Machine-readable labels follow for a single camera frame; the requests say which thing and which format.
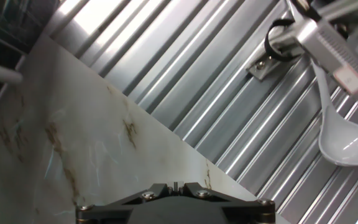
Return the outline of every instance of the black device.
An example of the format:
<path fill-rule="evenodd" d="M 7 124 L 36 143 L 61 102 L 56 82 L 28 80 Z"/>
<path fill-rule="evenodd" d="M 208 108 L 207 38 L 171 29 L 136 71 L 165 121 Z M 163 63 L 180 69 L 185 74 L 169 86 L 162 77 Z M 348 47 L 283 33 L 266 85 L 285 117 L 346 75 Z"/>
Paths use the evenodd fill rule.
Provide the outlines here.
<path fill-rule="evenodd" d="M 275 223 L 271 200 L 246 202 L 205 189 L 199 183 L 177 188 L 153 184 L 148 190 L 104 206 L 78 206 L 77 224 Z"/>

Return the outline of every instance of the corrugated metal wall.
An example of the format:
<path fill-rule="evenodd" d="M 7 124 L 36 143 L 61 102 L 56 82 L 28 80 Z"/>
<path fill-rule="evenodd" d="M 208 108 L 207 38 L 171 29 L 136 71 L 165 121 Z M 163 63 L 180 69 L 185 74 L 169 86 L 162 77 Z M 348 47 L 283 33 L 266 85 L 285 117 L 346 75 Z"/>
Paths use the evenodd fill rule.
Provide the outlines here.
<path fill-rule="evenodd" d="M 244 70 L 288 15 L 284 0 L 66 0 L 45 31 L 291 223 L 355 223 L 358 167 L 321 157 L 309 59 L 262 82 Z M 358 123 L 358 101 L 329 87 Z"/>

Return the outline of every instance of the white marble surface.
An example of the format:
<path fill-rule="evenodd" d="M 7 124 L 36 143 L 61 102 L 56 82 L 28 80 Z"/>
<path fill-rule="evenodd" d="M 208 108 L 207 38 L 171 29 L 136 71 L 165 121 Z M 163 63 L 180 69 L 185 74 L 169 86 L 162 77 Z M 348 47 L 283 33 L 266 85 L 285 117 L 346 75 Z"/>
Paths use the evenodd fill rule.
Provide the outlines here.
<path fill-rule="evenodd" d="M 173 181 L 255 200 L 48 37 L 21 72 L 0 102 L 0 223 L 74 223 L 76 203 Z"/>

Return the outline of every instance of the white ladle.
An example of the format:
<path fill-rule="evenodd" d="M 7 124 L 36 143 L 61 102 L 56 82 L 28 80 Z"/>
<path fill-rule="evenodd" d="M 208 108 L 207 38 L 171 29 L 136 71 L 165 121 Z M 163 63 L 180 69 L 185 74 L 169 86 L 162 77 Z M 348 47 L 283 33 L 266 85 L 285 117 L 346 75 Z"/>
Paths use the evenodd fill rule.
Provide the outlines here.
<path fill-rule="evenodd" d="M 319 147 L 323 156 L 336 165 L 358 166 L 358 124 L 345 120 L 331 102 L 325 71 L 312 62 L 320 90 L 323 124 Z"/>

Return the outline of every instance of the ladle handle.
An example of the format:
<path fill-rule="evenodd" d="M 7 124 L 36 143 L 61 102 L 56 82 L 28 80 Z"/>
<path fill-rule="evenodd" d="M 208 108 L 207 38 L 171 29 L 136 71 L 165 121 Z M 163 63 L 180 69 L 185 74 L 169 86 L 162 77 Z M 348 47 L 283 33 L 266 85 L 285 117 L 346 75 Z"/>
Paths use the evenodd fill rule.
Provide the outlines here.
<path fill-rule="evenodd" d="M 331 96 L 329 94 L 329 88 L 328 88 L 327 79 L 326 79 L 326 72 L 322 68 L 320 68 L 318 65 L 316 65 L 313 61 L 311 64 L 313 66 L 314 73 L 316 74 L 316 77 L 317 77 L 318 88 L 320 90 L 321 109 L 324 113 L 326 111 L 327 107 L 334 106 L 331 101 Z"/>

